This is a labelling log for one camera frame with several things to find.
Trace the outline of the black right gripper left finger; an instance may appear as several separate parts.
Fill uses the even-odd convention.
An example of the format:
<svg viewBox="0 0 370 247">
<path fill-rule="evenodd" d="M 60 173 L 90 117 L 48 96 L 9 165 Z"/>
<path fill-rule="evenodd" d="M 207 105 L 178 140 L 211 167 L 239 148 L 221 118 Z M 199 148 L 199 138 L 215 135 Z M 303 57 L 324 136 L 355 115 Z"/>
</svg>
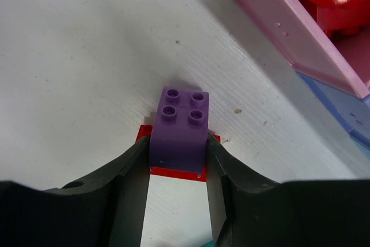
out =
<svg viewBox="0 0 370 247">
<path fill-rule="evenodd" d="M 139 246 L 149 189 L 149 137 L 61 188 L 1 182 L 2 246 Z"/>
</svg>

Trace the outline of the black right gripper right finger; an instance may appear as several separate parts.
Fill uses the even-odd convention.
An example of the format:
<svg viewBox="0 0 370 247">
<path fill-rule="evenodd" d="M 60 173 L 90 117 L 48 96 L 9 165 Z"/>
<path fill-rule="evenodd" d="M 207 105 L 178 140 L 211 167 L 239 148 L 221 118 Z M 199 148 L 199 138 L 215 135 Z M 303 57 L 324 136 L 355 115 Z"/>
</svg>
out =
<svg viewBox="0 0 370 247">
<path fill-rule="evenodd" d="M 278 183 L 229 154 L 206 147 L 215 246 L 368 246 L 369 180 Z"/>
</svg>

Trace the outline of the red lego plate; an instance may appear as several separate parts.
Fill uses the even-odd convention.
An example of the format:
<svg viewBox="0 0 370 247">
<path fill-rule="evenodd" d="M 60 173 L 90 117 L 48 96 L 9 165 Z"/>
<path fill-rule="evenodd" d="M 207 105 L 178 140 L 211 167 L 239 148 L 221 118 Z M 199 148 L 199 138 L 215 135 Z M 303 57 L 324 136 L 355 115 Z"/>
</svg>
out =
<svg viewBox="0 0 370 247">
<path fill-rule="evenodd" d="M 150 136 L 152 133 L 152 129 L 153 129 L 153 126 L 150 124 L 140 125 L 135 141 L 137 142 L 143 137 Z M 196 182 L 206 182 L 206 163 L 204 163 L 203 169 L 200 175 L 198 175 L 195 172 L 186 172 L 186 171 L 158 168 L 158 167 L 151 167 L 150 174 L 157 175 L 157 176 L 164 176 L 167 178 L 192 180 Z"/>
</svg>

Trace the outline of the purple curved lego brick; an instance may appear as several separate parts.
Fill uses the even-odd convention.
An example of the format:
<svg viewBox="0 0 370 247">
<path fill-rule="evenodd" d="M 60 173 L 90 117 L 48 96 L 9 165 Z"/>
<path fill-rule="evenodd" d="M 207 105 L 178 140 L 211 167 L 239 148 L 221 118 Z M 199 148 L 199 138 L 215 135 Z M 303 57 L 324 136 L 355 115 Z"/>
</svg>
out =
<svg viewBox="0 0 370 247">
<path fill-rule="evenodd" d="M 149 166 L 201 174 L 208 121 L 209 93 L 165 86 L 150 136 Z"/>
</svg>

